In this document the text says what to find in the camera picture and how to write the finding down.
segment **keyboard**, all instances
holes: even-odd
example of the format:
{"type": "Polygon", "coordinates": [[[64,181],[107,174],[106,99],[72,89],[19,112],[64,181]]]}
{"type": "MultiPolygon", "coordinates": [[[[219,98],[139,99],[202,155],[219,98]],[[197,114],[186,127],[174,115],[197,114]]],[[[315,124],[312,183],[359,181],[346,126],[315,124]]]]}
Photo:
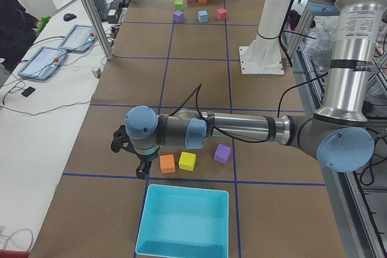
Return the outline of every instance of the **keyboard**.
{"type": "Polygon", "coordinates": [[[108,15],[108,8],[106,7],[105,0],[93,0],[93,1],[101,21],[106,21],[106,16],[108,15]]]}

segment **blue joint cap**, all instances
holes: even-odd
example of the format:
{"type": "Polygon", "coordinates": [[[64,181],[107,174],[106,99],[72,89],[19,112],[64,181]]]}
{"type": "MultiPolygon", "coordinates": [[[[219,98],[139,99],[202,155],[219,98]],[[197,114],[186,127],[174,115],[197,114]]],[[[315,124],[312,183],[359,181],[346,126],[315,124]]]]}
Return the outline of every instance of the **blue joint cap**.
{"type": "Polygon", "coordinates": [[[134,107],[125,117],[126,134],[131,139],[145,139],[153,134],[157,123],[158,117],[151,108],[147,106],[134,107]]]}
{"type": "Polygon", "coordinates": [[[332,16],[340,15],[339,9],[334,5],[308,3],[309,13],[311,15],[332,16]]]}
{"type": "Polygon", "coordinates": [[[317,160],[337,172],[352,172],[365,165],[374,153],[374,140],[358,127],[346,127],[327,136],[317,149],[317,160]]]}
{"type": "Polygon", "coordinates": [[[206,142],[207,124],[204,120],[191,119],[186,131],[186,148],[201,149],[206,142]]]}

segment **white table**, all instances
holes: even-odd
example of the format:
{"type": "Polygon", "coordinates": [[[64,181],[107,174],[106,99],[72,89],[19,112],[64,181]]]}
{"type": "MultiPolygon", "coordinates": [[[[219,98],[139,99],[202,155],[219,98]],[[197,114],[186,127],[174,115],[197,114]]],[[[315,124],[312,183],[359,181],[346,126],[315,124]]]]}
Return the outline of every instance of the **white table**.
{"type": "MultiPolygon", "coordinates": [[[[66,36],[74,24],[91,24],[80,0],[54,15],[37,41],[51,36],[66,36]],[[65,13],[74,13],[77,18],[64,22],[65,13]]],[[[110,27],[107,23],[103,26],[105,30],[110,27]]],[[[27,52],[24,59],[31,57],[41,45],[57,47],[61,40],[39,43],[27,52]]],[[[89,55],[76,63],[60,67],[46,82],[24,81],[25,88],[32,86],[36,91],[27,98],[21,92],[8,94],[5,106],[37,113],[60,105],[90,101],[98,84],[91,68],[99,66],[103,69],[101,61],[105,63],[106,60],[103,59],[101,46],[92,49],[89,55]]],[[[83,54],[68,54],[63,64],[83,54]]],[[[23,63],[19,64],[14,74],[22,66],[23,63]]],[[[10,76],[5,84],[14,80],[10,76]]],[[[0,98],[13,85],[1,88],[0,98]]],[[[27,116],[0,108],[0,226],[5,226],[1,234],[9,236],[20,228],[29,228],[35,240],[87,109],[88,104],[75,105],[47,114],[27,116]]],[[[13,241],[15,243],[8,243],[8,250],[25,250],[30,244],[30,234],[20,232],[13,241]]],[[[0,249],[3,244],[4,241],[0,240],[0,249]]]]}

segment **computer mouse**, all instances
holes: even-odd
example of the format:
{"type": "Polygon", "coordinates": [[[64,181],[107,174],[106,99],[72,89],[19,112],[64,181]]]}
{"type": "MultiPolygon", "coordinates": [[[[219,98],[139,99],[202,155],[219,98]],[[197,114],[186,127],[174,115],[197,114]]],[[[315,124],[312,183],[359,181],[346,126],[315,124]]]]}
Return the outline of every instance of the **computer mouse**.
{"type": "Polygon", "coordinates": [[[65,15],[63,15],[63,20],[64,21],[70,21],[74,18],[77,18],[76,15],[72,14],[72,13],[66,13],[65,15]]]}

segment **label sticker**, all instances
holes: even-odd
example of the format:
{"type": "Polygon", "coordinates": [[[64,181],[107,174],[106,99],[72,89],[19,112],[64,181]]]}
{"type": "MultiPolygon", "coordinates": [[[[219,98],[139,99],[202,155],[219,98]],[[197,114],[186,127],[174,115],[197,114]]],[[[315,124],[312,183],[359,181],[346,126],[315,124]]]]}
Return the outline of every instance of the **label sticker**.
{"type": "Polygon", "coordinates": [[[356,66],[355,68],[353,69],[354,71],[367,71],[367,72],[370,72],[372,69],[372,62],[361,62],[361,61],[358,61],[356,62],[356,66]]]}
{"type": "Polygon", "coordinates": [[[346,12],[339,17],[335,40],[367,39],[376,42],[382,12],[359,10],[346,12]]]}

